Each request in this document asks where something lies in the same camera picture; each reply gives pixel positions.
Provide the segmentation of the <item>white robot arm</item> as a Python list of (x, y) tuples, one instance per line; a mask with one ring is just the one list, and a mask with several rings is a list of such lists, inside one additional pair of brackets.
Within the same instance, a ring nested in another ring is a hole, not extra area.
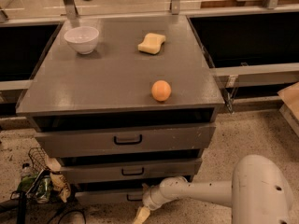
[(232, 224), (291, 224), (292, 189), (280, 169), (260, 155), (241, 159), (229, 181), (193, 183), (177, 176), (147, 188), (133, 224), (143, 224), (152, 211), (184, 198), (229, 207)]

